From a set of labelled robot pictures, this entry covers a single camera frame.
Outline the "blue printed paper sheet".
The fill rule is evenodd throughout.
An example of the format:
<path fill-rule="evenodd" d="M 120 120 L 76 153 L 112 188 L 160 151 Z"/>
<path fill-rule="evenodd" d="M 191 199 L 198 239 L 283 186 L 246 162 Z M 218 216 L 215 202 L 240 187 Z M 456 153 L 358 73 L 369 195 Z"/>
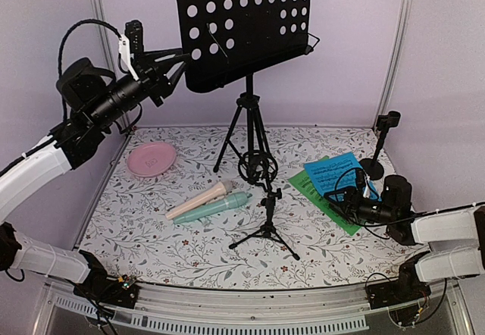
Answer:
<path fill-rule="evenodd" d="M 351 152 L 304 164 L 305 171 L 321 196 L 335 189 L 355 187 L 356 168 L 362 169 Z"/>

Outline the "green paper sheet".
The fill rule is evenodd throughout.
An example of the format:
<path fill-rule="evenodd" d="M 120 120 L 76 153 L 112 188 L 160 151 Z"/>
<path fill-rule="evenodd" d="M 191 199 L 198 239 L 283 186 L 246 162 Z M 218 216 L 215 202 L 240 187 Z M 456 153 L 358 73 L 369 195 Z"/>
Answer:
<path fill-rule="evenodd" d="M 315 189 L 308 173 L 305 170 L 300 171 L 293 177 L 289 178 L 288 181 L 298 192 L 300 192 L 305 198 L 307 198 L 323 214 L 328 216 L 348 235 L 353 236 L 360 230 L 360 227 L 358 225 L 349 224 L 330 208 L 328 202 Z"/>

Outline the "black round-base mic stand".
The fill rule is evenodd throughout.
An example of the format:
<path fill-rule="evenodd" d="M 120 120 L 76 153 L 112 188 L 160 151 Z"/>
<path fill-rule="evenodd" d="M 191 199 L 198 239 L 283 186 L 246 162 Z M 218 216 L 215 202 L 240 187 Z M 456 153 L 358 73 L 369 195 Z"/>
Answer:
<path fill-rule="evenodd" d="M 378 158 L 389 130 L 397 127 L 400 119 L 401 114 L 398 111 L 390 111 L 388 114 L 382 114 L 377 117 L 375 130 L 378 133 L 378 139 L 374 155 L 371 158 L 363 158 L 359 161 L 359 164 L 371 180 L 379 180 L 383 177 L 384 168 L 378 161 Z"/>

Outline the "black tripod music stand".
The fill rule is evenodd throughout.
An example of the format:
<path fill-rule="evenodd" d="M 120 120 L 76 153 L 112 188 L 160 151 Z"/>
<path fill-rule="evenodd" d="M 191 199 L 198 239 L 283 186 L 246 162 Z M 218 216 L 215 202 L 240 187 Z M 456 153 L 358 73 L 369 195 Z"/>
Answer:
<path fill-rule="evenodd" d="M 191 57 L 187 88 L 208 93 L 246 81 L 231 122 L 247 112 L 248 148 L 238 156 L 246 167 L 255 155 L 270 152 L 253 75 L 314 51 L 308 42 L 310 0 L 177 0 L 177 10 L 183 51 Z"/>

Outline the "black small tripod mic stand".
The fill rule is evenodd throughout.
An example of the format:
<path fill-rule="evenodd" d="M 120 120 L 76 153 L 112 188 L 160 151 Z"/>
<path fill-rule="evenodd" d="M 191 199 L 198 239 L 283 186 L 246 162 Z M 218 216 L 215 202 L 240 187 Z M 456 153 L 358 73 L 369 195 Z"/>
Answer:
<path fill-rule="evenodd" d="M 229 249 L 235 249 L 249 239 L 263 238 L 285 246 L 291 256 L 296 261 L 299 261 L 300 256 L 284 241 L 277 232 L 277 228 L 273 222 L 276 201 L 282 198 L 281 188 L 273 190 L 271 185 L 278 173 L 276 159 L 266 151 L 248 151 L 239 158 L 238 172 L 245 182 L 253 186 L 261 187 L 264 190 L 265 197 L 261 200 L 261 205 L 265 207 L 266 220 L 254 233 L 249 234 L 238 242 L 231 243 Z"/>

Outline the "mint green toy microphone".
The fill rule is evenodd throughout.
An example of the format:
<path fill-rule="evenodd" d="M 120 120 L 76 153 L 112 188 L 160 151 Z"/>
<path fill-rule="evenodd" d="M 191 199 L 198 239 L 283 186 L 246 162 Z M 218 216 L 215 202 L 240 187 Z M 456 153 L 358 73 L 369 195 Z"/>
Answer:
<path fill-rule="evenodd" d="M 245 193 L 245 192 L 233 193 L 226 196 L 224 199 L 221 199 L 216 202 L 212 202 L 207 205 L 202 205 L 198 208 L 188 211 L 182 214 L 181 216 L 174 218 L 173 222 L 174 224 L 190 223 L 193 221 L 197 221 L 198 219 L 205 218 L 207 216 L 212 216 L 213 214 L 219 214 L 223 211 L 239 208 L 247 204 L 251 197 L 252 197 L 252 194 L 250 193 Z"/>

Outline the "beige toy microphone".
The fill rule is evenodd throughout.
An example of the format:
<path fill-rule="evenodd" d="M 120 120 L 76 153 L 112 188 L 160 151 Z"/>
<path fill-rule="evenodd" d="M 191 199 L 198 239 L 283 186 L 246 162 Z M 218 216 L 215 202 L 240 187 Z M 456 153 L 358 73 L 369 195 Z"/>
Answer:
<path fill-rule="evenodd" d="M 182 205 L 179 205 L 176 208 L 171 209 L 165 215 L 165 217 L 169 220 L 177 218 L 188 211 L 191 211 L 195 208 L 198 208 L 201 205 L 204 205 L 205 203 L 211 201 L 212 199 L 226 195 L 229 191 L 233 189 L 233 186 L 234 184 L 232 180 L 221 181 L 215 184 L 212 188 L 207 189 L 203 193 L 184 202 Z"/>

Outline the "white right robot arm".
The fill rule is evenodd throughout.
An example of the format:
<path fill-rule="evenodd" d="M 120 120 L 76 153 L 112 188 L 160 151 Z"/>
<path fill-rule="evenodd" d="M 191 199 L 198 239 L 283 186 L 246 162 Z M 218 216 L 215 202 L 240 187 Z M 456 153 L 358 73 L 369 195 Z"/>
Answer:
<path fill-rule="evenodd" d="M 484 273 L 484 204 L 472 203 L 418 214 L 411 209 L 411 184 L 399 175 L 384 180 L 379 199 L 370 197 L 366 179 L 357 174 L 356 183 L 324 194 L 330 207 L 347 221 L 363 226 L 383 225 L 387 235 L 403 246 L 450 243 L 449 249 L 429 251 L 408 260 L 411 272 L 392 286 L 392 295 L 407 302 L 421 283 L 476 277 Z"/>

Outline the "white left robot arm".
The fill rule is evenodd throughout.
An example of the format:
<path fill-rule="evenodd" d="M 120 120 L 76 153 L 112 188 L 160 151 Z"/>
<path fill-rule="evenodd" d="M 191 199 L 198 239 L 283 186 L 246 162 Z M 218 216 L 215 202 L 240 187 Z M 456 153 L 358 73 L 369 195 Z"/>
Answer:
<path fill-rule="evenodd" d="M 56 87 L 71 109 L 31 150 L 1 172 L 1 269 L 21 269 L 82 283 L 97 300 L 113 292 L 104 267 L 87 252 L 66 251 L 15 230 L 7 216 L 47 183 L 96 153 L 111 125 L 145 99 L 157 106 L 171 95 L 191 57 L 182 49 L 137 52 L 117 80 L 88 58 L 72 63 Z"/>

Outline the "floral patterned table mat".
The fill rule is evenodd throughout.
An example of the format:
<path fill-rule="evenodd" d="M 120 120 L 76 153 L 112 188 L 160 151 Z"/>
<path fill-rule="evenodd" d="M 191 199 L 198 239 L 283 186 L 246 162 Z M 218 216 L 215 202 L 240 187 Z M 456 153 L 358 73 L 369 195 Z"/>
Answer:
<path fill-rule="evenodd" d="M 264 191 L 241 180 L 236 154 L 220 154 L 222 127 L 140 128 L 126 153 L 148 142 L 170 143 L 174 165 L 149 179 L 133 176 L 127 157 L 117 162 L 80 248 L 113 275 L 131 274 L 146 283 L 226 290 L 283 290 L 395 277 L 422 246 L 401 246 L 383 228 L 350 234 L 300 193 L 291 179 L 306 163 L 347 152 L 368 157 L 376 136 L 365 129 L 271 127 L 270 150 L 279 165 L 274 188 L 281 189 L 274 224 L 283 243 L 251 238 L 264 222 Z M 249 194 L 246 205 L 188 224 L 166 218 L 168 210 L 231 180 Z"/>

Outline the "left metal frame post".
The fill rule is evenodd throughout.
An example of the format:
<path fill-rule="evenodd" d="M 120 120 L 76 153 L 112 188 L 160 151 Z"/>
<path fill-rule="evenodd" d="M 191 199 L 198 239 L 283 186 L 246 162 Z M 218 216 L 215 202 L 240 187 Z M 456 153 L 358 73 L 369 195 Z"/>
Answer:
<path fill-rule="evenodd" d="M 105 12 L 103 8 L 102 0 L 90 0 L 92 6 L 92 12 L 95 19 L 105 21 Z M 109 30 L 104 27 L 98 26 L 98 35 L 100 38 L 102 55 L 105 61 L 105 65 L 107 69 L 116 72 L 116 66 L 114 63 L 112 50 L 111 50 L 111 43 L 109 40 Z"/>

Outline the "metal frame post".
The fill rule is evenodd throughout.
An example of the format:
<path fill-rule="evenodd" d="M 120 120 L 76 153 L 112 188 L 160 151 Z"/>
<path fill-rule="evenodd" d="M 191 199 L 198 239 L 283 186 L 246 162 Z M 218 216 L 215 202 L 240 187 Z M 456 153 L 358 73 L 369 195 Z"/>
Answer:
<path fill-rule="evenodd" d="M 377 129 L 377 121 L 380 115 L 384 115 L 390 105 L 391 96 L 393 93 L 393 86 L 396 81 L 399 62 L 401 59 L 402 49 L 405 41 L 405 34 L 408 26 L 409 16 L 411 13 L 413 0 L 401 0 L 396 33 L 393 42 L 393 48 L 390 55 L 390 62 L 387 68 L 386 76 L 384 79 L 383 90 L 380 95 L 380 101 L 377 106 L 377 112 L 374 119 L 373 128 Z"/>
<path fill-rule="evenodd" d="M 90 0 L 92 6 L 92 12 L 95 19 L 105 21 L 105 12 L 103 8 L 102 0 Z M 98 35 L 100 38 L 102 55 L 105 61 L 105 65 L 107 69 L 116 72 L 116 66 L 114 63 L 112 50 L 111 50 L 111 43 L 109 40 L 109 30 L 104 27 L 98 26 Z"/>

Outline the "front metal rail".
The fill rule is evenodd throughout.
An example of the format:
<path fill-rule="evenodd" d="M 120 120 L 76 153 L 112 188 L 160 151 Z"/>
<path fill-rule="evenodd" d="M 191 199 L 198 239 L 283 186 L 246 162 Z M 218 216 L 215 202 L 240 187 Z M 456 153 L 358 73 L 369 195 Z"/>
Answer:
<path fill-rule="evenodd" d="M 34 334 L 473 334 L 458 283 L 431 287 L 425 322 L 399 326 L 392 312 L 420 303 L 372 309 L 365 286 L 306 290 L 203 290 L 143 284 L 132 309 L 111 307 L 110 322 L 59 280 L 42 290 Z"/>

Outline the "right metal frame post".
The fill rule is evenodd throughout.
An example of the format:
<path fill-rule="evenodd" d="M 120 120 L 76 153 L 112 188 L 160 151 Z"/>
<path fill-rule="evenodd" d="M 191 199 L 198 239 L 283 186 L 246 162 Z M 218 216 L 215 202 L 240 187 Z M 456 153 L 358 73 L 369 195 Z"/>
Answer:
<path fill-rule="evenodd" d="M 390 62 L 387 68 L 386 76 L 384 79 L 383 90 L 380 95 L 380 101 L 377 106 L 377 112 L 374 119 L 373 128 L 377 129 L 377 121 L 380 115 L 384 115 L 390 105 L 391 96 L 393 93 L 393 86 L 396 81 L 399 62 L 401 59 L 402 49 L 405 41 L 405 34 L 408 26 L 409 16 L 411 13 L 413 0 L 401 0 L 396 33 L 393 42 L 393 48 L 390 55 Z"/>

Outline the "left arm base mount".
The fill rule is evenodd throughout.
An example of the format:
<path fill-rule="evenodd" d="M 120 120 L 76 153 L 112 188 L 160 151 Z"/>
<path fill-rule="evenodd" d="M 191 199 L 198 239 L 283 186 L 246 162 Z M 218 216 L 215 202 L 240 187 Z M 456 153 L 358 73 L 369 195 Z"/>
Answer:
<path fill-rule="evenodd" d="M 81 254 L 87 261 L 89 273 L 82 283 L 74 284 L 74 295 L 88 299 L 96 306 L 135 308 L 140 291 L 135 277 L 126 274 L 113 277 L 92 253 L 80 250 L 76 254 Z"/>

